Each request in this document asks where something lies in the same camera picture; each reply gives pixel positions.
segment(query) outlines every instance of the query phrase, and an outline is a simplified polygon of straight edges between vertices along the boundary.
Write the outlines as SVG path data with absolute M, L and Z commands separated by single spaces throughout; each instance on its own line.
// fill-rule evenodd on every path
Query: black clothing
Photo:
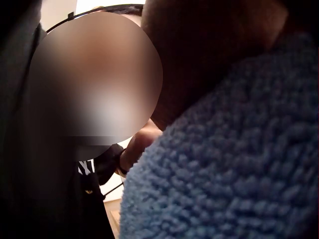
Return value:
M 40 9 L 40 1 L 8 2 L 1 15 L 0 237 L 112 238 L 98 188 L 98 175 L 105 182 L 112 163 L 107 176 L 104 164 L 81 175 L 70 149 L 30 134 L 24 105 L 30 61 L 45 36 Z

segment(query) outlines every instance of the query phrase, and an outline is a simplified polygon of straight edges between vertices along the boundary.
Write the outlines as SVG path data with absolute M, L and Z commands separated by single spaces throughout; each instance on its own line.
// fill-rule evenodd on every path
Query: black cable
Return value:
M 115 189 L 117 189 L 118 187 L 122 186 L 123 182 L 119 185 L 117 185 L 115 188 L 113 188 L 111 191 L 108 191 L 106 194 L 104 194 L 103 196 L 106 197 L 106 195 L 110 194 L 111 192 L 113 192 Z
M 51 27 L 49 30 L 47 30 L 47 33 L 49 33 L 50 31 L 52 31 L 54 28 L 62 25 L 63 23 L 66 23 L 68 21 L 71 21 L 75 18 L 81 17 L 83 15 L 92 13 L 92 12 L 96 12 L 96 11 L 101 11 L 101 10 L 106 10 L 107 12 L 116 12 L 119 11 L 119 9 L 123 9 L 125 7 L 134 7 L 134 8 L 140 8 L 143 9 L 143 4 L 120 4 L 120 5 L 114 5 L 114 6 L 107 6 L 107 7 L 100 7 L 100 8 L 96 8 L 96 9 L 92 9 L 90 11 L 86 11 L 83 13 L 80 13 L 78 15 L 72 16 L 72 17 L 68 17 L 67 19 L 59 22 L 58 24 L 55 24 L 53 27 Z

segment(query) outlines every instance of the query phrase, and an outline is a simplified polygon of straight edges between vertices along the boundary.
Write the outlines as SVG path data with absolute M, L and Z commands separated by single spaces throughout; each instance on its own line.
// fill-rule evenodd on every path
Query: blue fleece jacket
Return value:
M 296 35 L 234 65 L 145 150 L 125 181 L 120 239 L 308 239 L 312 229 L 318 48 Z

